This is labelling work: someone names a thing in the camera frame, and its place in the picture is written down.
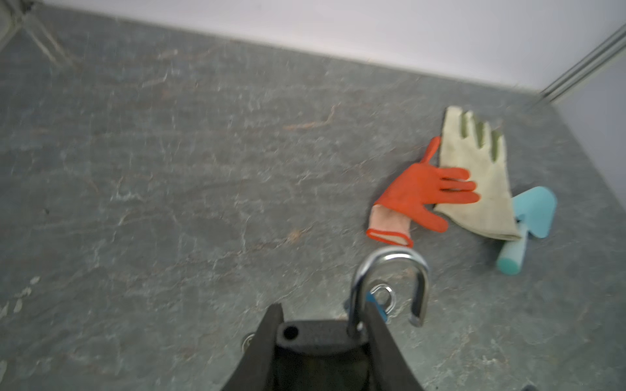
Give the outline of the small silver key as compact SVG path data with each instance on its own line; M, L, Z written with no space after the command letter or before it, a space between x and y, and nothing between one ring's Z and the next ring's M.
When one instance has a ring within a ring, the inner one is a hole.
M375 296L384 308L386 308L386 312L389 316L395 309L397 303L396 294L393 288L391 288L391 286L387 283L378 283L371 287L369 292Z

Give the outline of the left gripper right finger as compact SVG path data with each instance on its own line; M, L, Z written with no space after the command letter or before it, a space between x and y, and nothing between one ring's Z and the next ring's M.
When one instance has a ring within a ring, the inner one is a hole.
M374 389L423 391L424 388L405 362L379 311L371 302L365 304L363 324L368 334Z

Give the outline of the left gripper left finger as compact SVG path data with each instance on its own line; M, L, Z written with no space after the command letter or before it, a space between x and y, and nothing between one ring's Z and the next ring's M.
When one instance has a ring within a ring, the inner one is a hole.
M270 305L236 370L223 386L224 391L274 389L276 335L283 322L281 304Z

